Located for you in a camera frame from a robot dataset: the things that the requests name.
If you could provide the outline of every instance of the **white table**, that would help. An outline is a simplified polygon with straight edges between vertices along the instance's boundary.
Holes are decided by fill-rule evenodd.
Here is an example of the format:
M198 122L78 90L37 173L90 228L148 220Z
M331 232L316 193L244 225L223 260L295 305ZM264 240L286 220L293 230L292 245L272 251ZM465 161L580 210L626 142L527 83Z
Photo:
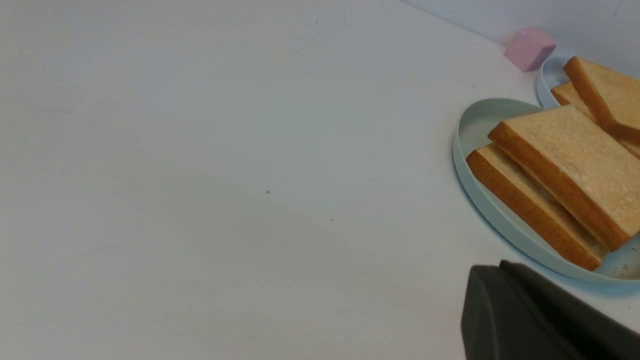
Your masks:
M395 0L0 5L0 357L463 359L469 268L533 266L454 175L461 112L536 102Z

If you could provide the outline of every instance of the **plate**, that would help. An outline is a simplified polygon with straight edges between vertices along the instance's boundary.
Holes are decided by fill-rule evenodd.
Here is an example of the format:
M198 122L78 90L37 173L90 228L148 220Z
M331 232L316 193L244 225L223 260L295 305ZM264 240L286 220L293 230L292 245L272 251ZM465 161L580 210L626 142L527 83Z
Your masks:
M516 248L543 266L572 279L601 285L640 283L640 238L610 252L594 272L563 259L518 215L484 187L465 159L489 144L488 133L512 117L542 111L538 106L511 99L486 99L469 106L460 118L453 141L453 160L460 183L480 214Z
M551 94L551 89L569 82L563 69L569 59L569 56L551 56L542 63L536 81L536 94L543 108L552 109L560 106Z

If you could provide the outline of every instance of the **pink cube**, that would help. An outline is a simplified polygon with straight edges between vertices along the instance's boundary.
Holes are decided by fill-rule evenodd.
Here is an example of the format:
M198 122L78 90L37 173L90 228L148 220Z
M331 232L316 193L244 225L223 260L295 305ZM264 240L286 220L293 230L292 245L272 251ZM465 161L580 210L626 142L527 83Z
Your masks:
M551 55L555 48L556 42L544 31L527 28L518 32L507 46L504 56L520 70L527 72L540 68L542 62Z

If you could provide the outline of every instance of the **white bread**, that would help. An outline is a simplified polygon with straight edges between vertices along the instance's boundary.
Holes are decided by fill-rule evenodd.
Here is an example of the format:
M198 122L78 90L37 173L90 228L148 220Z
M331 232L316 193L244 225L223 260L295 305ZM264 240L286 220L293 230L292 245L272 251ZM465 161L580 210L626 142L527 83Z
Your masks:
M602 129L640 145L640 80L578 56L569 60L564 72Z
M495 144L473 151L467 157L467 164L489 191L529 224L560 256L587 270L602 264L606 246Z
M551 94L553 94L560 105L573 104L589 119L591 119L593 122L596 122L595 115L593 115L587 104L584 103L584 101L580 97L580 94L578 94L578 91L575 89L571 81L551 89ZM631 154L640 159L640 145L635 145L631 142L621 139L617 139L617 141L620 143L620 145L624 146L626 150L631 152Z
M640 161L574 105L503 121L489 138L610 250L640 231Z

